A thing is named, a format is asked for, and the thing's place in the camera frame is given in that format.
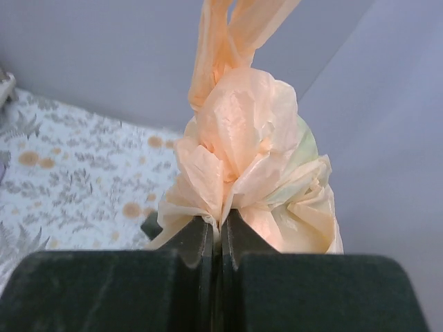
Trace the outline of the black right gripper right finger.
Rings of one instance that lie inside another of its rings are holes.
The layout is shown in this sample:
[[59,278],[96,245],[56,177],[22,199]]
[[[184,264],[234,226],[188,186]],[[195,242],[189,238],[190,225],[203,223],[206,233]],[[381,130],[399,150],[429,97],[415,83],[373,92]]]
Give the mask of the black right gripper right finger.
[[225,331],[428,330],[393,259],[280,253],[236,210],[221,243]]

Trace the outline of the orange plastic grocery bag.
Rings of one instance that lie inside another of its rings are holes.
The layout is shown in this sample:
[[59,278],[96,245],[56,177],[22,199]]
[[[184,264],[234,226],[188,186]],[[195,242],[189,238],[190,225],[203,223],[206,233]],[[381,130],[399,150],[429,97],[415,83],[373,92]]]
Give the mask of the orange plastic grocery bag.
[[251,66],[296,6],[203,3],[188,93],[194,115],[174,144],[179,174],[159,203],[162,231],[149,248],[160,248],[195,216],[220,239],[237,210],[279,252],[343,252],[329,158],[298,115],[294,88]]

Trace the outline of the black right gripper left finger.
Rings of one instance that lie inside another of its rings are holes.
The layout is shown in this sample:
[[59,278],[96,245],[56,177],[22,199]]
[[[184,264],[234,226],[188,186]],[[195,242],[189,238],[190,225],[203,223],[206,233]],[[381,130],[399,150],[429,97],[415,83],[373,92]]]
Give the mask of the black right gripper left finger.
[[2,331],[209,331],[212,228],[156,250],[41,251],[1,295]]

